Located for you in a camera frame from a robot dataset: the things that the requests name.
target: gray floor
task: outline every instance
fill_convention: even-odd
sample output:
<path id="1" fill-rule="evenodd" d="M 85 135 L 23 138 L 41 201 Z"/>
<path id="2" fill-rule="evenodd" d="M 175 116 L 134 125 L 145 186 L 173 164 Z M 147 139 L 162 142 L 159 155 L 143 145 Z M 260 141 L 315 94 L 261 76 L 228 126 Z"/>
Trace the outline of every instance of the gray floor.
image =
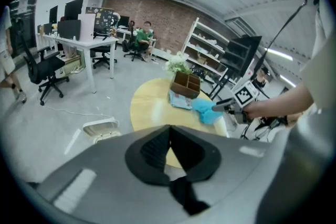
<path id="1" fill-rule="evenodd" d="M 26 66 L 16 72 L 28 96 L 25 104 L 16 102 L 10 89 L 0 89 L 2 150 L 20 178 L 28 182 L 42 181 L 57 167 L 92 145 L 92 138 L 81 131 L 69 153 L 65 154 L 77 129 L 82 130 L 84 123 L 106 119 L 53 109 L 110 115 L 120 122 L 118 130 L 122 134 L 133 131 L 130 104 L 136 89 L 148 80 L 171 77 L 163 70 L 163 60 L 158 59 L 159 64 L 137 59 L 131 62 L 123 54 L 118 47 L 114 79 L 109 78 L 109 70 L 103 66 L 93 69 L 96 94 L 90 92 L 84 70 L 71 75 L 70 82 L 59 85 L 64 93 L 63 99 L 52 89 L 45 98 L 45 106 L 40 106 L 41 93 L 37 91 L 37 85 L 30 82 Z M 202 83 L 202 89 L 211 90 L 207 83 Z M 245 126 L 235 126 L 229 117 L 225 115 L 230 136 L 238 138 Z"/>

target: shorts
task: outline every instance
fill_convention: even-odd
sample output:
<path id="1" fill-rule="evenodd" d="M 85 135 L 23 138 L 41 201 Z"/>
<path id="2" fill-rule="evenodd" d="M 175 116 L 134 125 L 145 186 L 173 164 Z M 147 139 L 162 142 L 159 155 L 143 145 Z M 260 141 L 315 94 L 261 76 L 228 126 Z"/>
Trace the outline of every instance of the shorts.
<path id="1" fill-rule="evenodd" d="M 14 71 L 15 64 L 8 50 L 0 52 L 0 82 L 6 78 L 6 74 Z"/>

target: black office chair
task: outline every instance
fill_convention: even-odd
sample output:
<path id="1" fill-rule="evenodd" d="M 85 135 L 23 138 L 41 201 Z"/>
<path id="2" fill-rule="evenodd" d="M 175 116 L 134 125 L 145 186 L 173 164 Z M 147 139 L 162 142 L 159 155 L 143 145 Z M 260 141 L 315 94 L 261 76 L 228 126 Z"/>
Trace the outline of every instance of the black office chair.
<path id="1" fill-rule="evenodd" d="M 39 92 L 42 92 L 41 88 L 45 87 L 41 95 L 41 98 L 40 98 L 40 105 L 44 105 L 43 98 L 48 92 L 48 90 L 50 89 L 50 87 L 53 87 L 56 91 L 58 91 L 59 97 L 63 98 L 64 97 L 63 93 L 57 88 L 55 84 L 63 80 L 66 80 L 67 82 L 69 82 L 69 78 L 68 77 L 56 78 L 55 71 L 62 68 L 65 65 L 64 61 L 56 57 L 57 55 L 59 55 L 59 51 L 54 52 L 53 54 L 48 55 L 47 57 L 44 57 L 44 51 L 49 47 L 38 50 L 37 53 L 40 54 L 41 61 L 37 63 L 32 53 L 26 46 L 25 40 L 23 38 L 23 29 L 24 29 L 23 21 L 21 19 L 18 19 L 16 26 L 17 26 L 17 34 L 21 38 L 23 48 L 28 57 L 28 59 L 26 57 L 24 58 L 27 62 L 28 75 L 29 75 L 30 81 L 34 84 L 40 84 L 43 80 L 48 79 L 47 82 L 38 86 Z"/>
<path id="2" fill-rule="evenodd" d="M 145 52 L 146 50 L 141 50 L 140 47 L 141 46 L 139 46 L 139 47 L 135 46 L 135 37 L 133 36 L 133 27 L 131 27 L 131 38 L 130 38 L 130 40 L 128 42 L 126 40 L 124 40 L 122 42 L 122 51 L 123 52 L 130 52 L 129 54 L 124 54 L 124 57 L 126 57 L 127 55 L 131 55 L 131 56 L 133 56 L 132 57 L 132 62 L 134 61 L 135 58 L 138 58 L 138 59 L 144 61 L 141 53 Z"/>
<path id="3" fill-rule="evenodd" d="M 102 53 L 102 57 L 98 57 L 98 58 L 93 58 L 92 62 L 94 63 L 95 60 L 98 60 L 98 62 L 94 63 L 93 65 L 93 69 L 96 69 L 97 65 L 104 62 L 107 63 L 110 69 L 110 58 L 106 57 L 105 54 L 108 54 L 111 50 L 110 46 L 100 46 L 97 48 L 93 48 L 91 49 L 92 51 L 95 52 L 101 52 Z"/>

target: yellow tabletop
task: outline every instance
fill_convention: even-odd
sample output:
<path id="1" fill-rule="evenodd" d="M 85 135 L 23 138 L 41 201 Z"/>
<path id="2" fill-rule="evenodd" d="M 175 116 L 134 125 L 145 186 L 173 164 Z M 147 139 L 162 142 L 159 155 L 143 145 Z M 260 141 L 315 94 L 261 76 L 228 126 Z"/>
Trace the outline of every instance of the yellow tabletop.
<path id="1" fill-rule="evenodd" d="M 170 124 L 226 136 L 223 117 L 214 125 L 206 125 L 200 121 L 198 112 L 172 107 L 169 103 L 170 83 L 169 79 L 153 79 L 137 89 L 131 102 L 131 122 L 134 131 Z M 203 92 L 198 98 L 211 101 Z M 171 149 L 167 154 L 167 164 L 181 168 Z"/>

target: wooden box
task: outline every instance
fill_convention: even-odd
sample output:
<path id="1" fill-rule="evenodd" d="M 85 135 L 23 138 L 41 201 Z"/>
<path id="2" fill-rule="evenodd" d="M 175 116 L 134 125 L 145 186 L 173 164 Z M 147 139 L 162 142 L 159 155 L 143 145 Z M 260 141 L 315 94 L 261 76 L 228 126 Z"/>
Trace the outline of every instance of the wooden box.
<path id="1" fill-rule="evenodd" d="M 177 72 L 171 83 L 170 89 L 177 94 L 195 99 L 200 94 L 201 81 L 198 76 Z"/>

